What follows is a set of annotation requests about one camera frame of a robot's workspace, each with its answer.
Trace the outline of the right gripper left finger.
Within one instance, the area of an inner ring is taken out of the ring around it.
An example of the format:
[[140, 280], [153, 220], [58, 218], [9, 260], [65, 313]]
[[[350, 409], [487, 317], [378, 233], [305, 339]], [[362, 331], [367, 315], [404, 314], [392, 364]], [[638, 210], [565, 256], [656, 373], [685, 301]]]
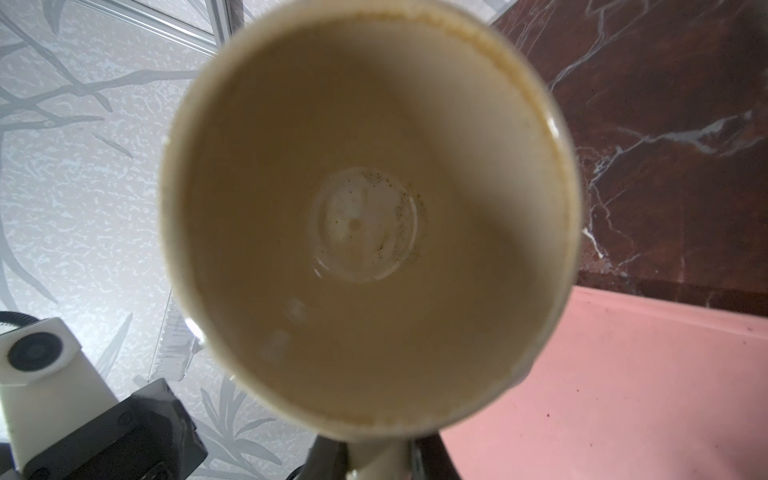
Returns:
[[347, 472], [347, 444], [317, 436], [305, 463], [296, 469], [296, 479], [345, 480]]

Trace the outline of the pink tray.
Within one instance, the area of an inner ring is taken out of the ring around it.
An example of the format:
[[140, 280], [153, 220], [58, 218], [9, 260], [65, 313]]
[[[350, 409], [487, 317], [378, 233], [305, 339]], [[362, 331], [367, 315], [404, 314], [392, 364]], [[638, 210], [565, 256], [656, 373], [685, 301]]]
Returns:
[[443, 438], [466, 479], [763, 479], [767, 322], [577, 287], [526, 379]]

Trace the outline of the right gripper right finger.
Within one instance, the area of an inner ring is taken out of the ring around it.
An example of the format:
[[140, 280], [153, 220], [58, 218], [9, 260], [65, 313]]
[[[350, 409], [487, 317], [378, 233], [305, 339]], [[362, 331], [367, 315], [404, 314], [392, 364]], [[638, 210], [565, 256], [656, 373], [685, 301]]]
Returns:
[[412, 480], [461, 480], [439, 433], [410, 442]]

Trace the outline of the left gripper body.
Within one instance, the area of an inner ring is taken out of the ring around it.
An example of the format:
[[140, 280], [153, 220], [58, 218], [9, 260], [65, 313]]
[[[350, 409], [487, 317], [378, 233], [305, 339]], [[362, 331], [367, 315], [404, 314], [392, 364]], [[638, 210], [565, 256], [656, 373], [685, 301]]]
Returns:
[[186, 479], [206, 458], [194, 421], [158, 379], [37, 454], [23, 477]]

